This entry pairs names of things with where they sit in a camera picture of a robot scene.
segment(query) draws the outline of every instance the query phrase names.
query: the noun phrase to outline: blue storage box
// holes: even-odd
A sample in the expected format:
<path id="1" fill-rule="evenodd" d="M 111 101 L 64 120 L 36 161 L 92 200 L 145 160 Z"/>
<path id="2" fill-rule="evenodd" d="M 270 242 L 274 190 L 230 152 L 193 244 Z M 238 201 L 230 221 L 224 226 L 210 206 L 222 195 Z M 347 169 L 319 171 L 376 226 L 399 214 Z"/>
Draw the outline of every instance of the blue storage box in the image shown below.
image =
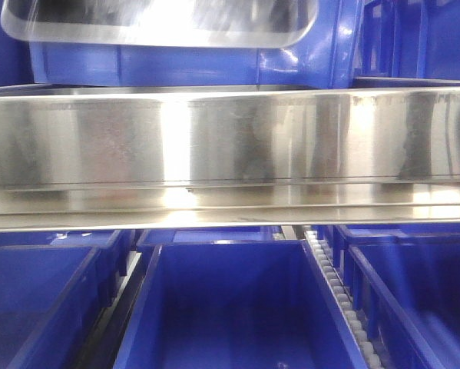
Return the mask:
<path id="1" fill-rule="evenodd" d="M 65 231 L 0 233 L 0 246 L 68 245 L 92 246 L 100 250 L 98 259 L 99 293 L 107 307 L 117 295 L 117 274 L 127 273 L 127 257 L 134 241 L 134 231 Z"/>
<path id="2" fill-rule="evenodd" d="M 0 24 L 0 86 L 23 85 L 34 81 L 28 44 L 5 34 Z"/>
<path id="3" fill-rule="evenodd" d="M 352 283 L 352 260 L 347 253 L 351 244 L 416 242 L 460 242 L 460 223 L 349 224 L 328 226 L 324 238 L 332 248 L 333 266 L 343 276 L 344 285 Z"/>
<path id="4" fill-rule="evenodd" d="M 92 248 L 0 248 L 0 368 L 71 365 L 100 310 Z"/>
<path id="5" fill-rule="evenodd" d="M 114 368 L 364 368 L 306 243 L 153 247 Z"/>
<path id="6" fill-rule="evenodd" d="M 460 80 L 460 0 L 365 5 L 360 75 Z"/>
<path id="7" fill-rule="evenodd" d="M 32 42 L 36 82 L 101 86 L 308 85 L 352 79 L 362 0 L 319 0 L 304 38 L 288 48 L 175 48 Z"/>
<path id="8" fill-rule="evenodd" d="M 352 246 L 353 299 L 398 368 L 460 369 L 460 244 Z"/>

